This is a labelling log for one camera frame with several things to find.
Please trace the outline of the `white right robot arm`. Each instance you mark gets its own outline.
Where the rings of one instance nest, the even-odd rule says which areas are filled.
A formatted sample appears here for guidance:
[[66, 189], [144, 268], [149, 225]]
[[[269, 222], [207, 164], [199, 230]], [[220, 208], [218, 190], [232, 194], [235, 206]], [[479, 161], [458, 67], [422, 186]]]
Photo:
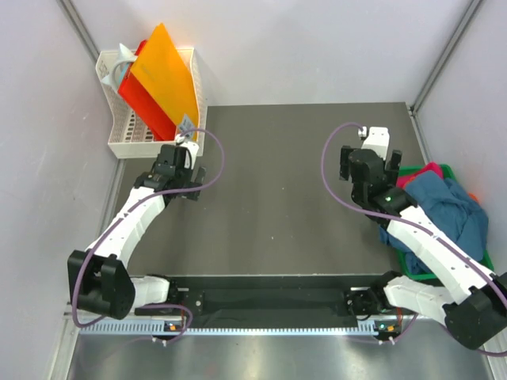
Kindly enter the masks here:
[[340, 178], [353, 183], [351, 209], [407, 246], [440, 286], [388, 272], [371, 286], [370, 304], [382, 314], [401, 307], [429, 317], [465, 348], [478, 349], [506, 328], [506, 275], [473, 260], [397, 186], [401, 157], [396, 150], [386, 161], [372, 149], [343, 146]]

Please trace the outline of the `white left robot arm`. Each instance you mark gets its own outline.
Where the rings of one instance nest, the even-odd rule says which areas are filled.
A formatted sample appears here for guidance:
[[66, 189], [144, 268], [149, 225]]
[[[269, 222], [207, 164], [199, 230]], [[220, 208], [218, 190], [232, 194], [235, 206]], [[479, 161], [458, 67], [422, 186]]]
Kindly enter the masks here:
[[184, 190], [197, 200], [206, 170], [194, 167], [199, 147], [194, 142], [162, 146], [151, 169], [140, 174], [128, 198], [106, 231], [89, 247], [67, 260], [71, 304], [117, 320], [153, 304], [163, 314], [179, 307], [180, 296], [162, 275], [130, 276], [128, 262], [148, 226]]

